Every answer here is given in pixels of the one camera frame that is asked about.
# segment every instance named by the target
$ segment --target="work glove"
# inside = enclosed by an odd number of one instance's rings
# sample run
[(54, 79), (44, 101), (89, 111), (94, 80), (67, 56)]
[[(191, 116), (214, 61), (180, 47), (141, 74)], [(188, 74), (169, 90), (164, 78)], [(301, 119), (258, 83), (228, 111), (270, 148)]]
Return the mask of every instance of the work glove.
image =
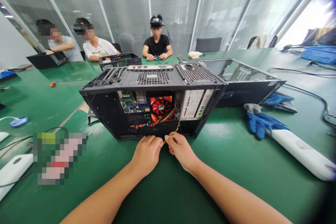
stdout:
[(266, 129), (272, 133), (272, 128), (277, 130), (289, 130), (289, 128), (275, 119), (274, 117), (261, 113), (261, 108), (257, 104), (247, 103), (244, 105), (247, 110), (247, 115), (250, 119), (249, 127), (252, 134), (255, 134), (258, 139), (264, 139)]
[(292, 113), (297, 113), (296, 109), (293, 107), (291, 101), (293, 101), (294, 98), (280, 95), (277, 93), (272, 94), (264, 103), (263, 106), (271, 106), (274, 109), (282, 109), (286, 110)]

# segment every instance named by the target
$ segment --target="blue basket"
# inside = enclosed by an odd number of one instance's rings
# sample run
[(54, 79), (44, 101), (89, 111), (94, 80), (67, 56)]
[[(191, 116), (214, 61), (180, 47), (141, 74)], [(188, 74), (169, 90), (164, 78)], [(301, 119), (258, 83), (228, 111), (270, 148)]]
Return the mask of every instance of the blue basket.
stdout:
[(336, 46), (305, 47), (301, 58), (324, 64), (336, 64)]

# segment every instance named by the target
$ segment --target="power supply label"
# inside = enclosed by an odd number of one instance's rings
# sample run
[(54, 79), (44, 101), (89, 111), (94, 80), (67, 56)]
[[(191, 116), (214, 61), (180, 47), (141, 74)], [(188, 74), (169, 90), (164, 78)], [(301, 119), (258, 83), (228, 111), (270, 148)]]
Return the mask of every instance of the power supply label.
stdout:
[(200, 119), (213, 92), (214, 91), (212, 89), (186, 90), (184, 94), (180, 120)]

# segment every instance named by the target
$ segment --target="man in gray t-shirt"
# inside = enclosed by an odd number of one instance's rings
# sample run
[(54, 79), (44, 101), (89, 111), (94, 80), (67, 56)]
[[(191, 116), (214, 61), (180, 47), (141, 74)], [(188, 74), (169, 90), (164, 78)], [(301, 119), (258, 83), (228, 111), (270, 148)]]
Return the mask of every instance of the man in gray t-shirt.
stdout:
[(42, 36), (49, 37), (49, 49), (46, 54), (62, 51), (69, 61), (83, 61), (81, 52), (76, 42), (69, 36), (63, 36), (56, 26), (46, 19), (36, 21), (38, 30)]

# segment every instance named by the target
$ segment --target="white t-shirt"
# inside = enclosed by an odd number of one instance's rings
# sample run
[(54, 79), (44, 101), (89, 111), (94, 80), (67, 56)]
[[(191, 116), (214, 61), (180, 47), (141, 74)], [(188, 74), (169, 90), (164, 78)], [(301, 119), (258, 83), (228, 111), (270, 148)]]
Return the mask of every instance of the white t-shirt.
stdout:
[(87, 58), (90, 58), (91, 55), (103, 57), (106, 55), (106, 53), (108, 56), (116, 55), (118, 53), (116, 48), (114, 48), (114, 46), (110, 42), (102, 38), (98, 38), (97, 48), (94, 48), (90, 43), (84, 43), (83, 49)]

